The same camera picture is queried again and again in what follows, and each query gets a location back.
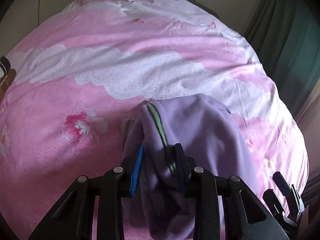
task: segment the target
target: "pink bedspread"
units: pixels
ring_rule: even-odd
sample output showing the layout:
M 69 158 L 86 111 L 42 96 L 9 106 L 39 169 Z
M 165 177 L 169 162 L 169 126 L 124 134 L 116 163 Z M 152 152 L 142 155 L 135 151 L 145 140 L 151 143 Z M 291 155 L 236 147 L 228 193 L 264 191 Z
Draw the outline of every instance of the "pink bedspread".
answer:
M 255 52 L 188 1 L 78 0 L 8 58 L 17 77 L 0 110 L 0 212 L 22 240 L 77 176 L 119 165 L 121 122 L 148 98 L 212 96 L 247 142 L 260 199 L 275 171 L 305 187 L 303 136 Z M 128 224 L 125 237 L 150 238 Z

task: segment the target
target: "pink flower print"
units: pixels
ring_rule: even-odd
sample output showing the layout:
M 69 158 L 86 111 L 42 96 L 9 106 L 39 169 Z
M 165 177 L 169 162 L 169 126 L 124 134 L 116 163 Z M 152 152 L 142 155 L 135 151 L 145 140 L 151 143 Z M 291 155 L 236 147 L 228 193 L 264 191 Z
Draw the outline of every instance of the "pink flower print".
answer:
M 0 114 L 2 114 L 5 111 L 5 109 L 7 108 L 8 105 L 9 105 L 9 103 L 7 100 L 2 102 L 1 108 L 0 108 Z
M 292 128 L 296 128 L 297 127 L 297 123 L 296 123 L 296 121 L 294 119 L 292 119 L 292 121 L 291 121 L 291 127 Z
M 282 140 L 285 144 L 288 144 L 288 139 L 285 135 L 282 136 Z
M 247 135 L 247 139 L 245 140 L 247 147 L 249 149 L 250 152 L 253 152 L 252 146 L 253 146 L 253 141 L 252 139 L 249 138 L 249 136 Z
M 9 105 L 9 98 L 10 98 L 10 94 L 6 95 L 6 97 L 4 98 L 4 100 L 1 103 L 1 107 L 0 107 L 0 114 L 2 114 L 5 109 L 7 108 L 7 106 Z
M 62 136 L 73 143 L 89 144 L 98 142 L 100 134 L 106 133 L 108 124 L 103 118 L 96 117 L 93 110 L 83 109 L 80 114 L 68 115 L 61 126 Z
M 215 22 L 212 22 L 212 23 L 210 23 L 210 25 L 208 26 L 208 27 L 212 27 L 212 28 L 217 28 L 217 26 L 216 26 L 216 23 Z
M 133 20 L 133 22 L 137 22 L 137 23 L 144 23 L 144 21 L 141 21 L 140 18 L 136 18 Z
M 79 7 L 84 5 L 84 0 L 77 0 L 76 4 L 79 5 Z
M 10 140 L 8 137 L 7 125 L 4 125 L 1 133 L 1 139 L 0 139 L 0 152 L 3 155 L 3 157 L 7 157 L 8 155 L 9 144 L 10 144 Z
M 265 174 L 267 175 L 267 177 L 272 178 L 273 173 L 274 173 L 274 169 L 272 168 L 272 166 L 274 166 L 273 163 L 269 159 L 264 159 L 263 163 L 264 163 Z

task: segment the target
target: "black mount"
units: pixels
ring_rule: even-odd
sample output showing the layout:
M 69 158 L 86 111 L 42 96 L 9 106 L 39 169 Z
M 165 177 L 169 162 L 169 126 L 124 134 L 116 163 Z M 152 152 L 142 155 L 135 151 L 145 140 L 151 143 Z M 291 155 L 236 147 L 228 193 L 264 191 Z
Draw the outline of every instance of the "black mount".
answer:
M 124 240 L 121 198 L 132 197 L 131 176 L 140 146 L 121 166 L 103 176 L 78 177 L 41 220 L 29 240 L 91 240 L 96 196 L 100 196 L 97 240 Z M 193 158 L 185 156 L 180 144 L 174 146 L 173 154 L 181 193 L 186 198 L 196 198 L 194 240 L 220 240 L 218 196 L 223 202 L 226 240 L 288 240 L 288 235 L 296 231 L 294 219 L 303 211 L 301 206 L 292 208 L 290 204 L 291 219 L 288 219 L 282 213 L 277 196 L 267 190 L 263 198 L 273 217 L 240 177 L 214 176 L 198 167 Z M 290 194 L 299 197 L 292 186 Z

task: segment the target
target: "gray curtain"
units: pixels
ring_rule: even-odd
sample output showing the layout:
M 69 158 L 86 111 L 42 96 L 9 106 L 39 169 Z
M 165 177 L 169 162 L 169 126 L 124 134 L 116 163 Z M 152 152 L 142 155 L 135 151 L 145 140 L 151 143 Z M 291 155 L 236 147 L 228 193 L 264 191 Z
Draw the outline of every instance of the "gray curtain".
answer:
M 244 37 L 295 117 L 320 77 L 320 27 L 302 0 L 260 0 Z

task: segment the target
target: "lavender fabric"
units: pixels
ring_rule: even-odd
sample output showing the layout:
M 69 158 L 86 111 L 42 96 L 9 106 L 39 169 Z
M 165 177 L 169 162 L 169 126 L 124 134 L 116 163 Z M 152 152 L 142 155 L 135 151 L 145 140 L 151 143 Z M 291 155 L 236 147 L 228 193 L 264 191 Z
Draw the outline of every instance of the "lavender fabric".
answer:
M 204 94 L 150 103 L 161 119 L 168 145 L 181 143 L 185 155 L 214 175 L 240 176 L 253 192 L 257 179 L 246 143 L 227 107 Z M 132 226 L 148 226 L 155 240 L 191 238 L 195 199 L 179 193 L 176 177 L 168 168 L 164 143 L 147 105 L 141 107 L 128 133 L 124 157 L 144 145 L 140 185 L 132 199 L 123 199 L 124 214 Z M 224 224 L 222 203 L 220 223 Z

